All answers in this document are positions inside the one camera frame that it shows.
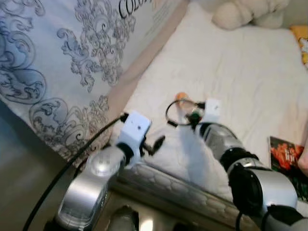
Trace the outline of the beige bed frame rail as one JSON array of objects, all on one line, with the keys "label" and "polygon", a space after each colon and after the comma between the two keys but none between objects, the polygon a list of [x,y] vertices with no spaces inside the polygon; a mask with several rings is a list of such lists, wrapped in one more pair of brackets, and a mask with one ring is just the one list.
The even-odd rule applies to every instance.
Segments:
[{"label": "beige bed frame rail", "polygon": [[136,27],[121,62],[125,70],[107,95],[109,116],[115,117],[125,108],[141,76],[176,31],[189,3],[189,0],[152,0],[133,12]]}]

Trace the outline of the pink cartoon pillow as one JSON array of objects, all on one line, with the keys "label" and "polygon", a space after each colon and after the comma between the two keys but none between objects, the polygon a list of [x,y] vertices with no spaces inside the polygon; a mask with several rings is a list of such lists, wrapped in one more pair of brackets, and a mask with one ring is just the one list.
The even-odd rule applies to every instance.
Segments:
[{"label": "pink cartoon pillow", "polygon": [[308,176],[308,150],[306,147],[301,146],[301,151],[302,153],[297,161],[297,166],[306,176]]}]

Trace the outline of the white quilted mattress pad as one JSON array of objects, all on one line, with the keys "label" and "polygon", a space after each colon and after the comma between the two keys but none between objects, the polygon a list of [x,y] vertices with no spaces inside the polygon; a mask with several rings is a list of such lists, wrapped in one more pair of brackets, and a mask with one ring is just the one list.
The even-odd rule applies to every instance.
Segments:
[{"label": "white quilted mattress pad", "polygon": [[163,146],[148,164],[230,201],[224,169],[189,128],[168,125],[165,111],[179,92],[192,101],[220,101],[218,122],[246,150],[270,164],[271,137],[302,145],[308,133],[308,71],[288,29],[226,31],[211,22],[222,0],[192,0],[176,31],[145,70],[126,105],[152,120],[148,141]]}]

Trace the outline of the yellow cartoon print blanket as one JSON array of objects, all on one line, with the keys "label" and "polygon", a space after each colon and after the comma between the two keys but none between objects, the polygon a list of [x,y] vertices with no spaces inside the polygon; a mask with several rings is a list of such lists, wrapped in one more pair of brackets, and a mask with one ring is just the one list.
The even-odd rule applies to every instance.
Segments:
[{"label": "yellow cartoon print blanket", "polygon": [[293,25],[290,30],[295,36],[301,51],[301,59],[304,65],[308,64],[308,25]]}]

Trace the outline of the dark red-cover book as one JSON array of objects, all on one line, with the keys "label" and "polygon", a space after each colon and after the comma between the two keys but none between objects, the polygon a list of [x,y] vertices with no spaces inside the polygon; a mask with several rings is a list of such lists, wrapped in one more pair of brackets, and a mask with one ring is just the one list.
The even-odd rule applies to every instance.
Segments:
[{"label": "dark red-cover book", "polygon": [[269,152],[271,169],[281,172],[293,184],[298,199],[308,201],[308,176],[299,166],[304,147],[277,137],[269,137]]}]

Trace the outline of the grey ornament printed bed panel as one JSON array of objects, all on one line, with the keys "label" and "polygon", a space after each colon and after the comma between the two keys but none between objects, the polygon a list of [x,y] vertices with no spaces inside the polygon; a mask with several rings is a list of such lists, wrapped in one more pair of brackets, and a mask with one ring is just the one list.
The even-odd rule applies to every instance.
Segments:
[{"label": "grey ornament printed bed panel", "polygon": [[149,1],[0,0],[0,106],[71,158],[114,119],[107,95],[125,70],[132,14]]}]

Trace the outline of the clear orange-label juice bottle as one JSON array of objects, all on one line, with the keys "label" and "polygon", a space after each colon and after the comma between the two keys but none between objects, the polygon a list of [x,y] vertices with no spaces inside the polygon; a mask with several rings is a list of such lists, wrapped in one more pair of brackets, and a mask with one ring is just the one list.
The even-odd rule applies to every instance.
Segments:
[{"label": "clear orange-label juice bottle", "polygon": [[177,108],[179,112],[183,114],[191,114],[194,110],[193,101],[190,99],[187,93],[179,92],[176,94]]}]

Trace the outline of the grey quilted mattress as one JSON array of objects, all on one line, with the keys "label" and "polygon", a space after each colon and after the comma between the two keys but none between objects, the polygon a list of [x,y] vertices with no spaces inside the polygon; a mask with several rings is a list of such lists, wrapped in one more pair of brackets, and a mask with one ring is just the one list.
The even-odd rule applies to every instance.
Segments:
[{"label": "grey quilted mattress", "polygon": [[308,231],[308,218],[297,209],[298,198],[286,176],[248,158],[231,164],[226,175],[230,199],[141,163],[122,171],[119,183],[151,203],[179,207],[233,231]]}]

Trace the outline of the grey left robot leg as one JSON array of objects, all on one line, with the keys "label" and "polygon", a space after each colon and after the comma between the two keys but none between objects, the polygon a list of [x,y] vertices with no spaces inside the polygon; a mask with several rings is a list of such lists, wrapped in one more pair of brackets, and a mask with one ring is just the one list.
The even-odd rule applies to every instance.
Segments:
[{"label": "grey left robot leg", "polygon": [[110,217],[106,231],[139,231],[139,213],[130,206],[122,206]]}]

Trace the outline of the cream plush toy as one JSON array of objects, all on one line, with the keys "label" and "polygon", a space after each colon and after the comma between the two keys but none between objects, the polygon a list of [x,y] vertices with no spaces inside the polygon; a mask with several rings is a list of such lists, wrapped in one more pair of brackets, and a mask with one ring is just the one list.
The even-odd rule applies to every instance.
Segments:
[{"label": "cream plush toy", "polygon": [[276,29],[283,25],[290,0],[227,0],[214,11],[211,21],[221,29],[234,30],[247,24]]}]

